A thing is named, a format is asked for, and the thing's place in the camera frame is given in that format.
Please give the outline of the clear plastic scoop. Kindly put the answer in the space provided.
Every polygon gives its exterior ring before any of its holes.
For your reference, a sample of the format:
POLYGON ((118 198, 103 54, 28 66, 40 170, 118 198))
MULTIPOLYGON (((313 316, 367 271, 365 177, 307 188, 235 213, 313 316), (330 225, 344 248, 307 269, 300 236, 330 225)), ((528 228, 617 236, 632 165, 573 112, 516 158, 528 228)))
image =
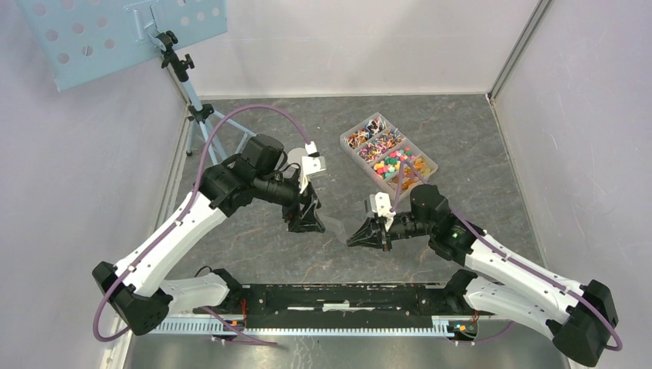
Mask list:
POLYGON ((322 214, 320 219, 326 232, 331 232, 342 244, 347 244, 349 235, 343 221, 325 214, 322 214))

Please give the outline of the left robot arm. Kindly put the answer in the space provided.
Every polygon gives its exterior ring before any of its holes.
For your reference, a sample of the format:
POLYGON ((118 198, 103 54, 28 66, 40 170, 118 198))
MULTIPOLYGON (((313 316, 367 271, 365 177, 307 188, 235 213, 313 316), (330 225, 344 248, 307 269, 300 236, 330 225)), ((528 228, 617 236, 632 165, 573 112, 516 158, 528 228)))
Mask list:
POLYGON ((241 152, 200 173, 180 207, 141 246, 115 264, 99 263, 92 276, 133 334, 147 334, 170 314, 241 305, 238 284, 224 272, 166 280, 170 270, 211 230, 254 199, 281 206, 293 233, 325 231, 310 178, 326 169, 315 143, 286 152, 267 135, 249 138, 241 152))

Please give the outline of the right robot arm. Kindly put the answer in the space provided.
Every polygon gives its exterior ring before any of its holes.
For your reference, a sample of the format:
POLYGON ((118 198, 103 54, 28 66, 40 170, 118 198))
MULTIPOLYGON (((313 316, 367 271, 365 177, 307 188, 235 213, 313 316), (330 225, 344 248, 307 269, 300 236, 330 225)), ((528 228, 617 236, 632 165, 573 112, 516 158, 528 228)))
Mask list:
POLYGON ((461 269, 444 292, 446 308, 469 308, 505 317, 549 339, 562 354, 595 367, 605 350, 621 351, 618 316, 610 288, 582 284, 522 257, 451 209, 437 186, 420 184, 409 194, 410 210, 391 209, 386 193, 365 202, 368 217, 346 239, 349 247, 391 249, 396 240, 428 237, 439 257, 461 269))

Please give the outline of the clear compartment candy box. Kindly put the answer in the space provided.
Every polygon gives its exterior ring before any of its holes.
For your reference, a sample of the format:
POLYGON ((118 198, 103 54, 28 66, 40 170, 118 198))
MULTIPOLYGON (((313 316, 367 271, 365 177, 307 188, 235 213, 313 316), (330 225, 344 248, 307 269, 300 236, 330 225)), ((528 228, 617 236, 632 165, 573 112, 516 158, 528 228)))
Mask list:
POLYGON ((431 158, 379 112, 341 134, 340 145, 382 192, 394 196, 400 189, 401 200, 421 183, 418 175, 429 179, 438 170, 431 158))

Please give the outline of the light blue music stand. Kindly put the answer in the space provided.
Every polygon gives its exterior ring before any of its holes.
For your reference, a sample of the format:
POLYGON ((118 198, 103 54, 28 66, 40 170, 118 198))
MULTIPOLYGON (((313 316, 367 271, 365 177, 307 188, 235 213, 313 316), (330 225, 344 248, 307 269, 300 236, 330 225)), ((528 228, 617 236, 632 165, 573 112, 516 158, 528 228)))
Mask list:
POLYGON ((188 75, 195 66, 182 48, 228 30, 224 1, 19 1, 18 8, 48 60, 59 90, 158 59, 171 68, 188 96, 196 121, 217 164, 228 157, 212 118, 223 118, 201 103, 188 75))

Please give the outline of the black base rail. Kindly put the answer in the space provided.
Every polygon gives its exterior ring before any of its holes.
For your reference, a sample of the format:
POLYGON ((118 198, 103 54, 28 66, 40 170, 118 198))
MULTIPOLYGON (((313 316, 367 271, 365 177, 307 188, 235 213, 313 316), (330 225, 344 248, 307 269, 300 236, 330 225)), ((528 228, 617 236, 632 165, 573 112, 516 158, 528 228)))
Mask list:
POLYGON ((417 333, 437 317, 474 323, 482 313, 442 284, 249 284, 212 311, 250 331, 417 333))

